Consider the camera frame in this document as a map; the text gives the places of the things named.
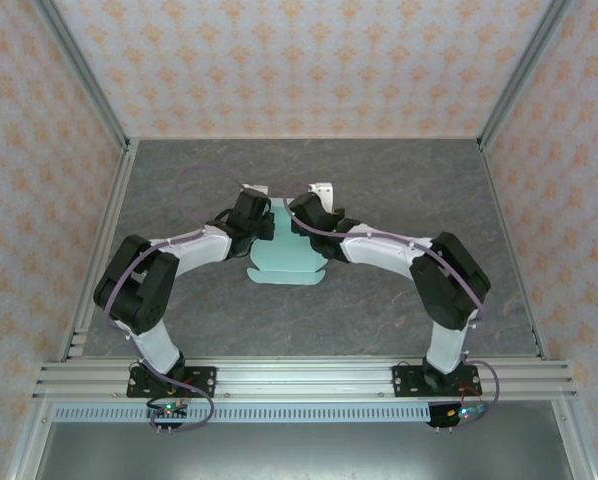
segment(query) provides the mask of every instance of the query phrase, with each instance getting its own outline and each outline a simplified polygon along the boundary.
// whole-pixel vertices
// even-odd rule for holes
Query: gray table surface
[[[330,181],[335,206],[375,228],[415,237],[456,234],[489,276],[487,315],[468,334],[477,355],[536,355],[529,316],[486,172],[472,140],[141,141],[111,255],[127,235],[166,238],[195,229],[177,207],[183,167],[213,163],[280,197],[294,181]],[[183,202],[204,219],[231,207],[235,185],[212,171],[183,179]],[[414,284],[394,273],[330,261],[316,286],[252,282],[249,258],[211,264],[175,282],[166,322],[187,356],[423,356],[432,322]],[[130,355],[98,310],[84,355]]]

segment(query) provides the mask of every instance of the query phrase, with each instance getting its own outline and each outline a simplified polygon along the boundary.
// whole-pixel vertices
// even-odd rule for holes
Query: robotic arm
[[[324,184],[315,184],[314,191],[297,197],[290,210],[313,229],[349,236],[329,237],[307,231],[295,222],[293,232],[307,235],[313,250],[327,259],[374,265],[414,281],[434,321],[430,347],[422,365],[424,380],[433,392],[444,395],[459,379],[468,323],[476,316],[477,309],[449,272],[430,255],[414,248],[412,242],[443,257],[481,302],[490,289],[488,278],[454,235],[411,238],[391,234],[391,238],[385,238],[382,236],[385,232],[346,218],[343,209],[333,210],[332,187],[322,189],[319,185]],[[138,235],[127,237],[95,289],[94,301],[104,308],[129,265],[152,245],[167,245],[137,265],[133,277],[126,280],[114,299],[111,316],[117,327],[134,340],[146,361],[170,379],[183,382],[185,376],[184,356],[173,344],[163,322],[174,280],[201,265],[247,254],[256,239],[273,239],[274,217],[270,213],[270,199],[264,193],[267,189],[257,188],[242,190],[233,209],[207,222],[200,231],[165,241],[145,240]]]
[[[461,353],[468,322],[476,317],[478,310],[449,272],[411,242],[443,257],[481,302],[490,290],[488,277],[453,234],[444,232],[434,239],[385,235],[386,232],[346,218],[343,209],[333,212],[324,209],[323,205],[332,205],[329,192],[331,188],[313,186],[313,191],[300,195],[289,208],[313,229],[350,236],[328,237],[307,231],[294,222],[293,231],[310,237],[312,248],[325,258],[374,265],[413,280],[434,321],[430,347],[422,365],[424,380],[439,394],[456,385],[463,366]]]
[[[256,239],[272,240],[274,215],[270,213],[266,190],[247,186],[240,192],[234,208],[196,232],[167,240],[131,235],[108,265],[94,293],[94,301],[101,308],[122,274],[142,252],[152,245],[167,244],[137,265],[133,277],[122,285],[110,312],[117,327],[134,340],[139,353],[157,372],[184,381],[185,358],[170,339],[163,321],[175,278],[202,265],[243,255]]]

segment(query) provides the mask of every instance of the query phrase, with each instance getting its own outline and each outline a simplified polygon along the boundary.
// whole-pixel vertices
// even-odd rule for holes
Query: orange patterned wall
[[[58,1],[149,137],[476,137],[549,3]]]
[[[598,448],[598,0],[575,1],[488,152],[550,354],[573,360]]]
[[[0,478],[55,360],[118,153],[33,11],[0,1]]]

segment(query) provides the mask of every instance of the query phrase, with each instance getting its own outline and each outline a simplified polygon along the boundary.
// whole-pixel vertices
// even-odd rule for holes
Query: light blue fabric
[[[276,285],[316,285],[326,275],[320,270],[327,262],[310,247],[308,237],[290,230],[290,216],[280,198],[272,198],[275,214],[275,238],[271,242],[256,240],[250,259],[257,268],[248,268],[248,276],[256,283]]]

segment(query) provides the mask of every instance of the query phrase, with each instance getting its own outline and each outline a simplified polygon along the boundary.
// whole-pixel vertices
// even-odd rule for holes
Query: black mounting plate
[[[453,385],[443,392],[435,392],[424,380],[421,365],[396,365],[392,367],[392,386],[395,397],[461,397],[459,383],[474,388],[479,395],[483,393],[477,367],[460,363],[455,373],[456,380]],[[466,390],[465,396],[476,397],[477,395]]]
[[[184,369],[184,379],[192,378],[190,385],[206,392],[210,397],[215,395],[215,385],[217,383],[216,367],[189,367]],[[172,385],[164,385],[157,380],[149,370],[142,365],[137,365],[130,369],[130,378],[128,379],[128,398],[183,398],[188,394],[188,398],[200,398],[198,393],[190,392],[184,388],[177,388],[174,392],[169,389]]]

